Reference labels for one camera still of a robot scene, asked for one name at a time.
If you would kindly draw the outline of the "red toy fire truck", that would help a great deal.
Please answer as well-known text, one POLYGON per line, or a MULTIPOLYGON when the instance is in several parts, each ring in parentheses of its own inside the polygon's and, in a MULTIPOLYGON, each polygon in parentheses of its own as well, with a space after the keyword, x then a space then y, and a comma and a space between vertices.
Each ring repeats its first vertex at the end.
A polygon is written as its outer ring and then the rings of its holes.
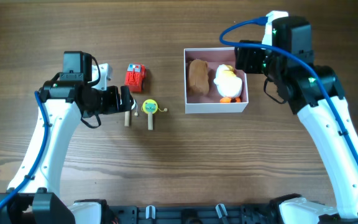
POLYGON ((147 71, 145 65, 130 63, 126 72, 125 86, 127 86, 131 92, 142 92, 146 74, 147 71))

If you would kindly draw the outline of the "white plush duck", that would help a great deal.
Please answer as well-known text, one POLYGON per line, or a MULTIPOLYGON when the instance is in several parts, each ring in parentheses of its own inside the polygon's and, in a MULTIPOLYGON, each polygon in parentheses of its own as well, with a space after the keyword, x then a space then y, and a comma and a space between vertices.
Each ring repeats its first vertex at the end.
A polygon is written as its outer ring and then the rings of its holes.
POLYGON ((221 95, 220 103, 241 102, 242 80, 236 75, 234 67, 219 65, 213 82, 221 95))

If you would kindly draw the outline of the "brown plush toy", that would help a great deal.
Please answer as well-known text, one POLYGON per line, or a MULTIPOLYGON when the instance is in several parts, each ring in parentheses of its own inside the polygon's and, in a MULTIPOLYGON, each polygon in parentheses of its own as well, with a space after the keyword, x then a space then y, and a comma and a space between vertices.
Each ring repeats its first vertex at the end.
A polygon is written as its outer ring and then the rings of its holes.
POLYGON ((209 93, 209 76, 207 61, 195 59, 188 69, 188 92, 190 95, 207 95, 209 93))

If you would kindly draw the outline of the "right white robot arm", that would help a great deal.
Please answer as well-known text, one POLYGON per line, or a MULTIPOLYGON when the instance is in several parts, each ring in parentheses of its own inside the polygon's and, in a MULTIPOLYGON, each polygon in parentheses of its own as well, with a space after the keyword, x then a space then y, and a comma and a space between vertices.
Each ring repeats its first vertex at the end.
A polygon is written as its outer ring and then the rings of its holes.
POLYGON ((267 79, 276 84, 318 149, 337 203, 335 215, 321 215, 319 220, 358 223, 358 135, 336 74, 329 67, 314 67, 310 50, 292 54, 260 43, 233 45, 263 51, 264 57, 253 64, 261 65, 267 79))

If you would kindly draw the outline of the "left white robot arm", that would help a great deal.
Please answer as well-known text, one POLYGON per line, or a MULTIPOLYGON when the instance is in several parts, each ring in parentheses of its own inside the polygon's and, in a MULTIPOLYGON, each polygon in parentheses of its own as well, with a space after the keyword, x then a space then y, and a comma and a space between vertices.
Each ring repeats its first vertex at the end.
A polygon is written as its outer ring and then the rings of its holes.
POLYGON ((0 223, 111 223, 114 214, 105 200, 66 206, 60 177, 76 127, 92 116, 130 111, 129 88, 50 80, 34 95, 39 117, 21 168, 0 193, 0 223))

